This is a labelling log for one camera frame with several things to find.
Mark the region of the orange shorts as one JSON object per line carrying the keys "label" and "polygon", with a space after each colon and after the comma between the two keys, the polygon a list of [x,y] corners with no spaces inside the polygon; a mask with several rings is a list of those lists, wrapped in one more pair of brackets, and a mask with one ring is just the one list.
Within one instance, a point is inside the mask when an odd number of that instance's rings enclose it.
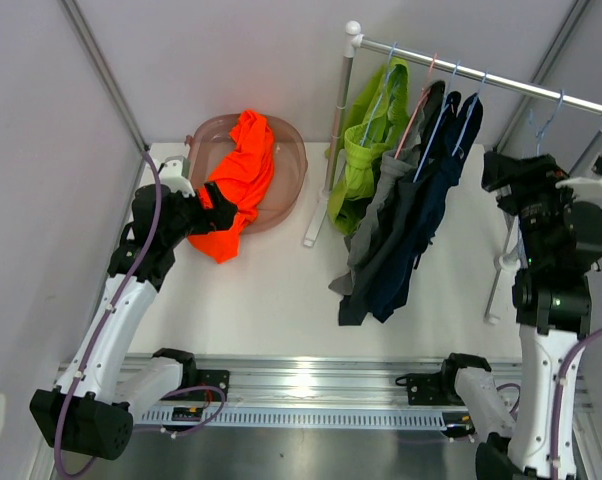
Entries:
{"label": "orange shorts", "polygon": [[190,244],[221,264],[239,253],[240,235],[258,217],[257,206],[274,176],[274,134],[265,116],[243,111],[230,131],[235,149],[216,166],[207,180],[236,205],[232,226],[225,231],[192,235]]}

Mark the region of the blue hanger of orange shorts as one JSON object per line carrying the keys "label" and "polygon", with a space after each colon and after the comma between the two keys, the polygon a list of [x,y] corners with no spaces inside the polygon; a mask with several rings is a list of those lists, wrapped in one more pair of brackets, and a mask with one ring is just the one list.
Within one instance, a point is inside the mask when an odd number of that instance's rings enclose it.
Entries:
{"label": "blue hanger of orange shorts", "polygon": [[541,155],[542,144],[545,139],[545,136],[547,135],[548,130],[554,122],[554,119],[556,118],[557,114],[560,112],[564,103],[564,99],[565,91],[561,89],[554,110],[552,111],[550,116],[541,124],[538,124],[536,122],[534,110],[532,108],[528,110],[527,124],[532,129],[532,132],[534,134],[534,154],[536,156]]}

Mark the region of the blue hanger of navy shorts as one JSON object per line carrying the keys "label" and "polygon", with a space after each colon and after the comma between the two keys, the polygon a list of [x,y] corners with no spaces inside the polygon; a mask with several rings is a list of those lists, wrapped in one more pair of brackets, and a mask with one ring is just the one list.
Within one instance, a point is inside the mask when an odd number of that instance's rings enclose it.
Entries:
{"label": "blue hanger of navy shorts", "polygon": [[457,138],[455,146],[454,146],[454,148],[452,150],[452,155],[456,155],[461,150],[461,142],[463,140],[464,134],[466,132],[467,126],[468,126],[469,121],[471,119],[471,116],[472,116],[473,110],[474,110],[474,108],[476,106],[476,103],[477,103],[477,101],[480,98],[480,92],[483,89],[483,87],[484,87],[484,85],[486,83],[486,80],[487,80],[487,77],[488,77],[489,74],[490,74],[489,70],[486,70],[484,72],[484,75],[483,75],[483,77],[482,77],[482,79],[480,81],[479,87],[477,88],[476,92],[471,96],[471,103],[470,103],[470,105],[469,105],[469,107],[468,107],[468,109],[466,111],[466,115],[465,115],[465,118],[464,118],[463,125],[461,127],[460,132],[459,132],[459,136]]}

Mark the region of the navy blue shorts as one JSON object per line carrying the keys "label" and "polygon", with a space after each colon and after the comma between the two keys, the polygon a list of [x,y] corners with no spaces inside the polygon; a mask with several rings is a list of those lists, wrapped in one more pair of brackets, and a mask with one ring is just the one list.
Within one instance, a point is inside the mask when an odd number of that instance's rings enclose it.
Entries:
{"label": "navy blue shorts", "polygon": [[483,119],[483,105],[479,99],[461,142],[461,150],[452,155],[471,96],[459,113],[448,111],[449,119],[437,130],[428,165],[422,169],[417,181],[419,189],[404,222],[402,237],[390,250],[367,293],[366,309],[381,323],[407,303],[412,271],[442,222],[448,191],[459,184]]}

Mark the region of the dark grey shorts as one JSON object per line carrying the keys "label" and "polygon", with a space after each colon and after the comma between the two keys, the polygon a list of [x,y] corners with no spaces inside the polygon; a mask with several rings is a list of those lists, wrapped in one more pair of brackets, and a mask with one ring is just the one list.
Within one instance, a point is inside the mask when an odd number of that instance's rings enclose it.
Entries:
{"label": "dark grey shorts", "polygon": [[[430,91],[425,105],[422,106],[425,119],[422,122],[423,131],[421,133],[421,142],[419,146],[420,156],[422,150],[428,142],[427,136],[436,122],[440,105],[442,102],[442,94],[446,84],[442,80],[438,80],[430,84]],[[449,119],[444,114],[440,126]],[[339,304],[338,324],[340,326],[359,326],[363,323],[367,315],[366,296],[372,285],[376,274],[379,272],[386,257],[395,243],[400,240],[404,230],[404,222],[407,219],[411,209],[412,202],[416,197],[416,191],[419,189],[417,182],[413,181],[414,175],[404,177],[399,180],[395,186],[395,200],[392,202],[389,214],[382,217],[382,244],[376,254],[373,256],[370,263],[364,268],[362,274],[357,278],[353,293],[349,296],[343,296]]]}

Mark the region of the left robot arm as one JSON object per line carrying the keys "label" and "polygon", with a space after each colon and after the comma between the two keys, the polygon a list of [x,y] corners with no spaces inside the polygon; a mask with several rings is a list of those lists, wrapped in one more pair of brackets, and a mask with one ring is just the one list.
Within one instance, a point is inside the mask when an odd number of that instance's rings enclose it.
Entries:
{"label": "left robot arm", "polygon": [[77,353],[56,385],[38,389],[30,412],[55,453],[115,460],[134,425],[156,402],[190,398],[200,387],[193,354],[163,347],[139,373],[120,370],[140,320],[187,237],[228,230],[237,207],[207,182],[192,195],[166,185],[139,188],[107,269],[103,296]]}

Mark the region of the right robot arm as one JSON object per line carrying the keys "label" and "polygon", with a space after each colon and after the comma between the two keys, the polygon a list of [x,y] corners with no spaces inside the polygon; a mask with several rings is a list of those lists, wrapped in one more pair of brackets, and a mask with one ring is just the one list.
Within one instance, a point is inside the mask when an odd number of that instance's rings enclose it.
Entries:
{"label": "right robot arm", "polygon": [[526,264],[512,289],[522,351],[516,413],[507,410],[488,361],[453,353],[436,373],[396,379],[413,405],[463,405],[479,444],[480,479],[573,479],[577,372],[591,327],[587,275],[602,258],[602,155],[573,176],[550,155],[484,156],[482,187],[519,223]]}

